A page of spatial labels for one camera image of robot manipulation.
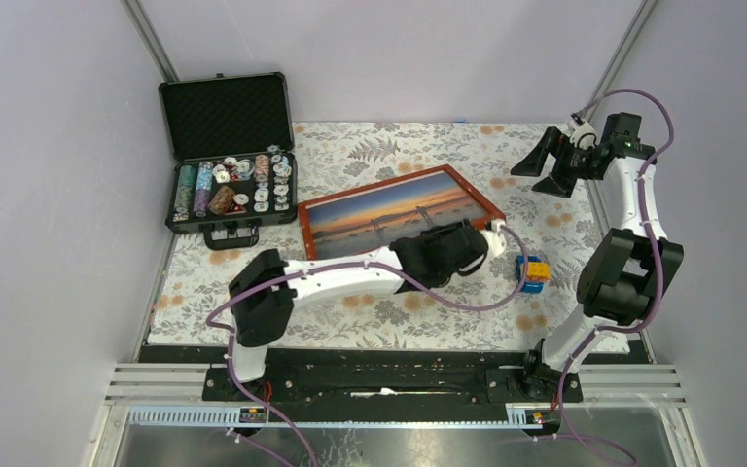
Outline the black poker chip case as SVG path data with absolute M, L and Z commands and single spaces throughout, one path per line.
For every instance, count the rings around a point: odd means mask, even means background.
M 287 79 L 281 72 L 162 83 L 175 161 L 165 224 L 211 250 L 257 244 L 298 217 Z

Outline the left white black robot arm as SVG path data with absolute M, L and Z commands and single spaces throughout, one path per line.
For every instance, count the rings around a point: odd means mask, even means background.
M 284 336 L 295 310 L 350 296 L 442 288 L 507 245 L 499 230 L 461 221 L 353 256 L 299 261 L 283 259 L 277 249 L 261 252 L 229 285 L 234 331 L 226 388 L 241 400 L 260 393 L 267 350 Z

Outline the floral table cloth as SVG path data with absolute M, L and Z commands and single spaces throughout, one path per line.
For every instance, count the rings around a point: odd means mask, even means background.
M 532 179 L 510 174 L 544 131 L 542 124 L 296 123 L 300 200 L 448 164 L 501 209 L 518 241 L 444 289 L 448 299 L 483 305 L 482 313 L 416 292 L 357 295 L 295 310 L 281 344 L 525 350 L 551 334 L 575 307 L 577 280 L 601 230 L 583 185 L 570 198 L 557 198 L 533 192 Z M 550 265 L 542 293 L 520 292 L 518 255 Z

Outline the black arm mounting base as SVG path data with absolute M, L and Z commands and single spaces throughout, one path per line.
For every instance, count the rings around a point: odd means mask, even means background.
M 147 349 L 139 364 L 221 365 L 228 374 L 232 391 L 243 399 L 270 403 L 269 385 L 276 381 L 303 377 L 308 389 L 371 389 L 394 386 L 398 389 L 428 389 L 438 379 L 446 388 L 472 390 L 479 384 L 497 381 L 502 400 L 535 401 L 516 387 L 515 377 L 524 364 L 519 351 L 408 351 L 408 350 L 324 350 L 273 348 L 267 357 L 264 375 L 252 382 L 235 384 L 225 366 L 224 351 L 219 347 L 180 347 L 176 350 L 157 346 Z

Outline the aluminium rail frame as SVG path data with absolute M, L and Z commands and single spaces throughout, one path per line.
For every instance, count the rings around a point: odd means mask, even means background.
M 497 381 L 472 390 L 446 388 L 438 379 L 428 389 L 308 389 L 303 377 L 268 387 L 269 401 L 299 428 L 512 428 L 541 430 L 561 415 L 548 402 L 502 400 Z M 677 372 L 670 365 L 588 365 L 567 393 L 567 410 L 632 413 L 648 410 L 667 424 L 681 424 L 690 411 Z M 232 391 L 221 365 L 120 364 L 106 403 L 126 406 L 142 424 L 176 426 L 282 427 L 282 417 Z

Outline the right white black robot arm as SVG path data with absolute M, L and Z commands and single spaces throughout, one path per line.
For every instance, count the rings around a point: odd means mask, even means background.
M 577 306 L 524 358 L 515 377 L 528 399 L 563 394 L 568 376 L 601 340 L 640 331 L 684 259 L 684 248 L 668 240 L 654 196 L 657 152 L 641 142 L 641 117 L 610 115 L 601 132 L 573 114 L 570 133 L 546 129 L 513 175 L 538 177 L 537 193 L 568 198 L 580 180 L 598 181 L 614 204 L 614 224 L 581 272 Z

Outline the blue yellow toy block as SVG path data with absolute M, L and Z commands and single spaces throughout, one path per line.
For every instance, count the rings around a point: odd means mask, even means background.
M 515 275 L 517 282 L 521 284 L 521 293 L 540 294 L 551 280 L 551 267 L 536 256 L 528 256 L 528 260 L 525 260 L 522 255 L 518 255 Z

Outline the orange wooden photo frame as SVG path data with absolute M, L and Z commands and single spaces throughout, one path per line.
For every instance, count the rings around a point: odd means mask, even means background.
M 478 229 L 506 215 L 445 164 L 303 201 L 299 220 L 310 260 L 350 256 L 467 220 Z

